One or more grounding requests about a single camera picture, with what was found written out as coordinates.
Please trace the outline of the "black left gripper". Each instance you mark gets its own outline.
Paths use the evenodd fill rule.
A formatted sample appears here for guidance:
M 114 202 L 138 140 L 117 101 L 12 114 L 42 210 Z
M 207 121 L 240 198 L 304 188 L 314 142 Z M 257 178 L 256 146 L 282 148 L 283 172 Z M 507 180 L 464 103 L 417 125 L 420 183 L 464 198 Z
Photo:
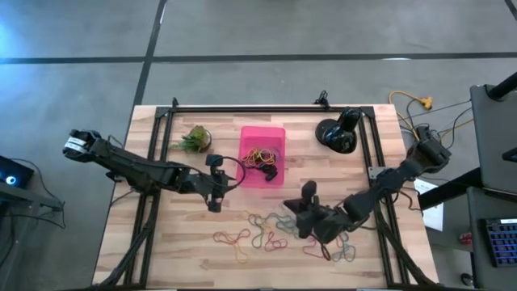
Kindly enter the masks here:
M 208 202 L 208 210 L 212 213 L 221 212 L 221 186 L 226 190 L 233 190 L 238 186 L 238 181 L 232 177 L 223 177 L 222 180 L 218 175 L 208 175 L 205 173 L 190 175 L 190 181 L 197 193 L 199 193 Z

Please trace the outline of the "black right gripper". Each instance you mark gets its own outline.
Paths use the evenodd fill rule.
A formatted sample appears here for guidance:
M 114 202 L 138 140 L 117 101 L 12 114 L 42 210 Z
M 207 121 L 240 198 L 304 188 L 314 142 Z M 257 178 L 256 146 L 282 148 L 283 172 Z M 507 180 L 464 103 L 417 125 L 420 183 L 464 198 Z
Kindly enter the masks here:
M 346 214 L 340 208 L 316 206 L 304 211 L 301 200 L 284 200 L 283 205 L 301 214 L 301 223 L 297 226 L 299 238 L 313 235 L 320 243 L 330 243 L 345 229 Z

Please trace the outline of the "large red rubber band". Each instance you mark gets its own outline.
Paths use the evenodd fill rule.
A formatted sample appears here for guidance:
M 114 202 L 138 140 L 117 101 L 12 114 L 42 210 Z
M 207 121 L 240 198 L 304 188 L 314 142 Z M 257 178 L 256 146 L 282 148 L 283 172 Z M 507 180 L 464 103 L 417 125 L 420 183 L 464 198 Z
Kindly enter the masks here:
M 330 261 L 330 254 L 324 244 L 321 244 L 314 237 L 309 237 L 307 239 L 307 242 L 308 245 L 302 247 L 302 251 L 304 254 Z

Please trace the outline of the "orange-red rubber band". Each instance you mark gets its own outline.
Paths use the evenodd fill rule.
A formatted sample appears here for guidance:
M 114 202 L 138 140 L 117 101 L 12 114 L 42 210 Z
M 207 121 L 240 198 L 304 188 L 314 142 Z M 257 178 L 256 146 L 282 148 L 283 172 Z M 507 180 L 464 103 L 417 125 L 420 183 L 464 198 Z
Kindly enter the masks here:
M 229 234 L 225 231 L 217 231 L 213 234 L 212 239 L 216 243 L 225 243 L 228 245 L 236 245 L 243 238 L 249 238 L 251 232 L 249 229 L 243 229 L 238 234 Z

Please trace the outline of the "dark rubber band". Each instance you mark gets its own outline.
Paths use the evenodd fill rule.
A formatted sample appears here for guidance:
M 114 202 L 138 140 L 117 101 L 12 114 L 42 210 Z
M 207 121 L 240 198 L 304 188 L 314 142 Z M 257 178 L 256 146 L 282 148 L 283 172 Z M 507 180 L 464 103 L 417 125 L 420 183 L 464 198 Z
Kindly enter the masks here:
M 259 227 L 259 233 L 257 235 L 255 235 L 251 240 L 251 245 L 253 248 L 260 249 L 263 247 L 263 245 L 264 245 L 263 238 L 264 238 L 266 232 L 267 232 L 266 227 L 263 227 L 263 226 Z

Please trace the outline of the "yellow rubber band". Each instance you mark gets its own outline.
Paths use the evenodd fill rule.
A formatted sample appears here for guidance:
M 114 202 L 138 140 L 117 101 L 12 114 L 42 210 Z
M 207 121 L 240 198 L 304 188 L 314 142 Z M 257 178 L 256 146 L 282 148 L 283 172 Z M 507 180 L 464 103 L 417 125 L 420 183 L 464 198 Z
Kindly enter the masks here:
M 249 256 L 242 250 L 239 241 L 235 241 L 233 247 L 235 250 L 235 260 L 239 264 L 246 264 L 249 261 Z

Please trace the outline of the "teal rubber band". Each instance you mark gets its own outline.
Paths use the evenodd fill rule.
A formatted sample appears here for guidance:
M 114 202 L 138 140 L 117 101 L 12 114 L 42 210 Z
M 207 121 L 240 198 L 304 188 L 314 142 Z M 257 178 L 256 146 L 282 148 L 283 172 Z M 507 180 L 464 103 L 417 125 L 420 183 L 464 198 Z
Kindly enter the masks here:
M 255 227 L 261 229 L 271 229 L 271 226 L 268 224 L 268 221 L 272 218 L 277 218 L 277 213 L 269 213 L 267 216 L 263 217 L 257 213 L 252 213 L 248 216 L 247 221 Z
M 296 220 L 292 217 L 275 215 L 275 226 L 278 230 L 282 230 L 287 234 L 297 234 Z

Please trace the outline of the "grey-blue rubber band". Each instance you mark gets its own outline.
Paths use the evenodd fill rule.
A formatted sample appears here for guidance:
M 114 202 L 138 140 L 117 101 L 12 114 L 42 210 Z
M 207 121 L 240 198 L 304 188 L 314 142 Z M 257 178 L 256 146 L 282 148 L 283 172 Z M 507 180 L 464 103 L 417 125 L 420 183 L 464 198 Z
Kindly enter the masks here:
M 349 240 L 349 235 L 346 232 L 342 232 L 336 238 L 338 250 L 331 255 L 331 259 L 334 262 L 339 262 L 341 260 L 353 262 L 355 260 L 356 248 L 349 243 Z

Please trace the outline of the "pink translucent plastic bin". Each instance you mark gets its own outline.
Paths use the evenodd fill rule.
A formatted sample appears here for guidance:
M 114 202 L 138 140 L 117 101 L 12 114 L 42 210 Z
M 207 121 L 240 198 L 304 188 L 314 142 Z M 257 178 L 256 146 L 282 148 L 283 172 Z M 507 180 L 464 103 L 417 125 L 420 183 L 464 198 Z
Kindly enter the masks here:
M 269 149 L 276 155 L 275 166 L 278 175 L 267 182 L 263 167 L 246 168 L 241 162 L 243 157 L 251 148 Z M 237 167 L 237 181 L 242 181 L 244 188 L 281 188 L 284 185 L 285 172 L 285 147 L 286 131 L 279 127 L 243 126 L 239 141 L 238 160 L 244 166 Z

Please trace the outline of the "small potted green plant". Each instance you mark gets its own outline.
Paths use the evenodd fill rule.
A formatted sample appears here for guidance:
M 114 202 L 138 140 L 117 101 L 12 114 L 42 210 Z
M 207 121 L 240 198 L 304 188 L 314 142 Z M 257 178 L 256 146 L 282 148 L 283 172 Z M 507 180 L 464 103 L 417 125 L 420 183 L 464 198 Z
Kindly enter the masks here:
M 170 148 L 190 153 L 203 153 L 210 147 L 211 142 L 211 133 L 204 126 L 196 125 L 188 134 L 183 135 L 179 142 L 171 145 Z

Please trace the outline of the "black desk lamp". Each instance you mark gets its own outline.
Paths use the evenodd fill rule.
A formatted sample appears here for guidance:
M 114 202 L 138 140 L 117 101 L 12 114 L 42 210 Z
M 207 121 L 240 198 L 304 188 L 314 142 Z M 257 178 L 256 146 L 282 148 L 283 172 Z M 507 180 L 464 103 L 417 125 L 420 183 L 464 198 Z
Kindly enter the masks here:
M 316 127 L 315 136 L 324 146 L 340 154 L 350 154 L 357 146 L 355 128 L 362 117 L 358 108 L 345 107 L 337 120 L 324 119 Z

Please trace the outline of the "white paper sheet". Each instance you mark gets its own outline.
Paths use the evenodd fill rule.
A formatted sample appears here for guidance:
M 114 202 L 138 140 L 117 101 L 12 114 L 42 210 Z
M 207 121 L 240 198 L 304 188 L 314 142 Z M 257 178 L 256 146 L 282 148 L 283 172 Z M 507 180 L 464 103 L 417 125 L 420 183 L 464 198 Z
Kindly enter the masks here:
M 424 193 L 437 188 L 437 185 L 421 179 L 416 179 L 414 181 L 414 188 L 418 192 L 418 196 L 421 196 Z M 425 209 L 422 213 L 425 227 L 437 231 L 443 230 L 443 203 L 430 207 L 429 209 Z

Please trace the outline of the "black diagonal bar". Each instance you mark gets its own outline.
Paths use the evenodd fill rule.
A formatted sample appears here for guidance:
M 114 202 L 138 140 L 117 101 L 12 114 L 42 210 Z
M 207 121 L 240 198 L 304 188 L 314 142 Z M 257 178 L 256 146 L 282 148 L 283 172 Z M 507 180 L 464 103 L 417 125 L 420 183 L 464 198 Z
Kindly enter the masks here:
M 423 192 L 418 196 L 418 203 L 421 210 L 432 208 L 436 205 L 462 196 L 467 188 L 483 188 L 481 181 L 481 169 L 473 169 L 455 179 L 432 188 L 430 191 Z

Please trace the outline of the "grey side stand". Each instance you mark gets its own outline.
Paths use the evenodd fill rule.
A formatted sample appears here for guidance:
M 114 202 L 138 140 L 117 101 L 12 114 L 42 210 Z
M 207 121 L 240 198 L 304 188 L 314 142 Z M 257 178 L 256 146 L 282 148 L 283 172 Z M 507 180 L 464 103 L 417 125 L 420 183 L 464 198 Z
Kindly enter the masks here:
M 35 194 L 25 189 L 14 188 L 3 183 L 0 183 L 0 199 L 16 202 L 31 202 L 37 206 L 49 207 L 52 211 L 57 212 L 61 212 L 63 210 L 61 203 L 58 201 Z

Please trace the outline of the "grey desk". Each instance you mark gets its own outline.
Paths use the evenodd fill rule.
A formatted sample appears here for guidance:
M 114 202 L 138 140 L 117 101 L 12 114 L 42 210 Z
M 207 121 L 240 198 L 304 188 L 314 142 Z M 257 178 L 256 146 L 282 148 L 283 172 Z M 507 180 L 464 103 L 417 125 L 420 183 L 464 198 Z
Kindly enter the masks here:
M 481 219 L 517 218 L 517 201 L 504 200 L 478 188 L 467 190 L 473 236 L 474 286 L 485 291 L 517 291 L 517 268 L 495 268 L 481 232 Z

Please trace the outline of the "backlit black keyboard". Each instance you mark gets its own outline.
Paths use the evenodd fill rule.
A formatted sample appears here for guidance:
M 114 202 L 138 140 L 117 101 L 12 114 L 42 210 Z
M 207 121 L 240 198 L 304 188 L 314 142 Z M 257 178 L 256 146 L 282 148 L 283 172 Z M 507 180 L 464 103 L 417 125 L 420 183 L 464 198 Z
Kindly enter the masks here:
M 517 218 L 481 219 L 481 232 L 495 268 L 517 268 Z

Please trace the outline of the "black device with blue light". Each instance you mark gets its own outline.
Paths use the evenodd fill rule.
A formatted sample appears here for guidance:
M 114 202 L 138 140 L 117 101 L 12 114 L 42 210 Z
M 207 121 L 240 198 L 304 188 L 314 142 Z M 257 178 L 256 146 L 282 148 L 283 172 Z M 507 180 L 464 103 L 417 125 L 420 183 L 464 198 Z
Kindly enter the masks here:
M 0 156 L 0 182 L 16 188 L 26 188 L 33 175 L 31 168 Z

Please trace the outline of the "grey side table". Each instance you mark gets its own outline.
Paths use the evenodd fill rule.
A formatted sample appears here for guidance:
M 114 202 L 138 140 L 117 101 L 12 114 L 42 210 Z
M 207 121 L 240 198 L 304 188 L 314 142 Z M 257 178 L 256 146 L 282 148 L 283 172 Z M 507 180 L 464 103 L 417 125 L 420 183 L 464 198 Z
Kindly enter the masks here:
M 481 180 L 487 188 L 517 194 L 517 162 L 502 159 L 503 153 L 517 147 L 517 91 L 498 102 L 486 89 L 469 89 Z

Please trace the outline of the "black pole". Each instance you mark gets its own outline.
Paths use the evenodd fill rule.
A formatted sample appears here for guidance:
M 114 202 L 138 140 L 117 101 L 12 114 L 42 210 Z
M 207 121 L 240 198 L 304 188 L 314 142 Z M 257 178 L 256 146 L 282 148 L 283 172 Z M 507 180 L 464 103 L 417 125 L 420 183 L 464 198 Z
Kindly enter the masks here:
M 490 99 L 502 102 L 512 91 L 517 90 L 517 71 L 500 82 L 496 86 L 487 87 L 487 95 Z

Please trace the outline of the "black aluminium table frame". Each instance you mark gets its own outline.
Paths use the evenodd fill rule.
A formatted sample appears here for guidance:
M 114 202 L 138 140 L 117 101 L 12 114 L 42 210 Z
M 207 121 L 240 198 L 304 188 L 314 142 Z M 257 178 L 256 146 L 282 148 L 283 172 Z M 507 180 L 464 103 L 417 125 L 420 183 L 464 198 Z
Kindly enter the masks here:
M 393 105 L 371 105 L 375 110 L 385 165 L 398 166 L 406 156 Z M 252 105 L 257 112 L 179 112 L 173 113 L 170 143 L 176 142 L 195 125 L 201 124 L 213 136 L 209 152 L 238 155 L 242 126 L 281 127 L 286 131 L 286 166 L 282 188 L 236 188 L 225 196 L 221 213 L 210 213 L 197 195 L 178 195 L 164 191 L 160 197 L 158 221 L 154 232 L 152 257 L 146 287 L 149 289 L 354 289 L 386 287 L 385 270 L 379 239 L 373 230 L 359 229 L 350 235 L 356 248 L 353 262 L 329 262 L 306 255 L 308 243 L 275 228 L 268 221 L 275 238 L 285 238 L 284 249 L 266 252 L 250 243 L 259 228 L 247 221 L 250 213 L 265 217 L 282 213 L 282 200 L 300 197 L 302 185 L 317 181 L 317 194 L 325 205 L 335 205 L 342 197 L 368 187 L 362 146 L 352 154 L 338 154 L 320 145 L 314 135 L 320 120 L 338 117 L 314 105 L 295 108 L 299 111 L 266 112 L 266 106 Z M 189 109 L 200 109 L 191 106 Z M 109 210 L 103 242 L 92 283 L 104 281 L 129 248 L 133 223 L 139 203 L 132 194 L 119 200 Z M 433 281 L 438 281 L 426 229 L 421 213 L 408 209 L 409 201 L 400 196 L 394 205 L 405 249 L 415 263 Z M 251 236 L 239 241 L 249 256 L 246 264 L 235 260 L 233 246 L 215 242 L 217 231 L 238 234 L 249 229 Z

